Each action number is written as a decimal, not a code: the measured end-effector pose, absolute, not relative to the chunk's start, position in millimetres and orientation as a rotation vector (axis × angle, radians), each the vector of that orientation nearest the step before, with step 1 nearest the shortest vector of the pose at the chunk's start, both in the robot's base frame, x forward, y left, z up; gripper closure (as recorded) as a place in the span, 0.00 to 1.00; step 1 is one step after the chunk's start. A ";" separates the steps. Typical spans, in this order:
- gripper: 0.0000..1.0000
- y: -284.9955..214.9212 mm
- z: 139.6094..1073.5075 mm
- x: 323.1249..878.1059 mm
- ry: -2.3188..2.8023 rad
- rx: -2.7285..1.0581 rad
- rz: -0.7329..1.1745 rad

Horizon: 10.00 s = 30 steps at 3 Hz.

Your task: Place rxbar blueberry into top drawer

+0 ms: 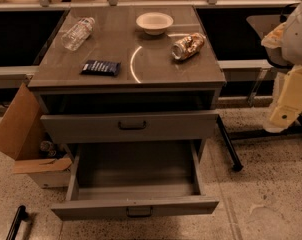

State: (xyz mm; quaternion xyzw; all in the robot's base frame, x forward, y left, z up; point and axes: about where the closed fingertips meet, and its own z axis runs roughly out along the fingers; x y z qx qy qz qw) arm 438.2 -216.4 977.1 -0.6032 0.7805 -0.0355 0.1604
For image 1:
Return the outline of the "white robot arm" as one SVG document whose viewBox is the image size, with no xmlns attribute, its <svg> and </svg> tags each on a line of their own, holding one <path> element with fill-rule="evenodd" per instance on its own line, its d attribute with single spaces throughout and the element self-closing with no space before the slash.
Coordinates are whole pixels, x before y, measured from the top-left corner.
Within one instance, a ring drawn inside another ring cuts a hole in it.
<svg viewBox="0 0 302 240">
<path fill-rule="evenodd" d="M 280 73 L 274 84 L 273 102 L 263 128 L 270 133 L 287 129 L 302 113 L 302 1 L 280 24 L 262 40 L 265 47 L 275 48 L 278 39 L 284 60 L 293 64 L 286 74 Z"/>
</svg>

